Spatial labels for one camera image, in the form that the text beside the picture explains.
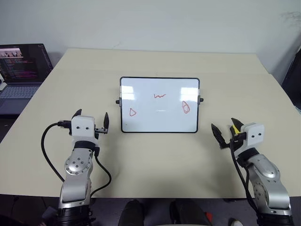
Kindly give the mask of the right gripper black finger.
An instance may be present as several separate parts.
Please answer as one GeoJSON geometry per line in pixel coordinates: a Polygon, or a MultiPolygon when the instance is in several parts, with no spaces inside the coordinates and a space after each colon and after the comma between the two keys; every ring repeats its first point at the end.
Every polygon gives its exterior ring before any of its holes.
{"type": "Polygon", "coordinates": [[[231,118],[232,122],[233,122],[233,126],[235,126],[235,128],[240,129],[244,124],[235,118],[231,118]]]}
{"type": "Polygon", "coordinates": [[[225,142],[221,131],[218,129],[218,127],[216,127],[214,124],[211,124],[211,129],[212,129],[212,133],[213,136],[215,137],[216,141],[219,144],[220,148],[226,148],[227,147],[227,143],[225,142]]]}

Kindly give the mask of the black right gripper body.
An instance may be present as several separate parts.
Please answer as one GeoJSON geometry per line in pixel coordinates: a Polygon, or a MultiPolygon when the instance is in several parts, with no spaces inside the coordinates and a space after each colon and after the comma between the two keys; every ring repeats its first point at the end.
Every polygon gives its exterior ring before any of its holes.
{"type": "Polygon", "coordinates": [[[245,140],[244,132],[233,135],[228,143],[226,143],[223,136],[221,136],[220,149],[230,148],[231,150],[236,151],[243,145],[244,140],[245,140]]]}

